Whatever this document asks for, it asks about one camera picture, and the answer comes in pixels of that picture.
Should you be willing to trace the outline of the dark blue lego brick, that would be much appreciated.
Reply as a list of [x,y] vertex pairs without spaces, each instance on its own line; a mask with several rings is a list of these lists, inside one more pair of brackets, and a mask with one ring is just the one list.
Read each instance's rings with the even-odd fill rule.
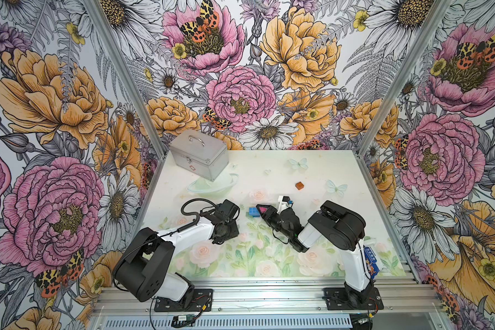
[[248,214],[250,217],[254,217],[254,218],[261,216],[256,207],[250,207],[248,210]]

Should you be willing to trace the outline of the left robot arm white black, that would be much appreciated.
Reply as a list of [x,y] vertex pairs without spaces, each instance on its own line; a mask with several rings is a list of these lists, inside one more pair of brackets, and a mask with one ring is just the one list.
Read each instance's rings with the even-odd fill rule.
[[187,278],[170,273],[173,257],[197,243],[221,245],[239,236],[240,207],[224,200],[214,203],[195,198],[184,203],[181,214],[192,221],[177,228],[154,231],[141,229],[122,254],[112,272],[114,285],[140,302],[153,297],[178,304],[182,309],[195,301],[195,287]]

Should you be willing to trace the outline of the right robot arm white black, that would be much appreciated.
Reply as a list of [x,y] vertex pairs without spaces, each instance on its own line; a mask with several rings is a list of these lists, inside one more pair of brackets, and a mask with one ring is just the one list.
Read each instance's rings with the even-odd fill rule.
[[292,201],[285,200],[277,208],[258,204],[256,209],[272,231],[284,235],[286,243],[299,253],[308,252],[321,237],[338,248],[345,267],[345,282],[342,289],[325,292],[327,306],[346,310],[382,309],[364,251],[364,218],[339,204],[326,201],[302,225],[292,205]]

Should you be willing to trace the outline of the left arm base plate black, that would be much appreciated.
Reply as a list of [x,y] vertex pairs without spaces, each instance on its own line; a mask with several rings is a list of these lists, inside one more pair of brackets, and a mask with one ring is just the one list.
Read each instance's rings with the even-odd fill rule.
[[153,306],[154,312],[200,312],[203,307],[205,312],[212,309],[214,290],[194,289],[189,291],[181,301],[172,301],[168,298],[157,298]]

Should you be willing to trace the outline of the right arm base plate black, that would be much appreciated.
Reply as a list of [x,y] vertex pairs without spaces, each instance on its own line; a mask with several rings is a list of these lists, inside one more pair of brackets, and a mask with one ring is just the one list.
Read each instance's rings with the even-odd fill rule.
[[378,312],[384,309],[382,297],[376,287],[361,292],[346,287],[327,287],[324,288],[323,294],[327,309],[330,311],[364,310]]

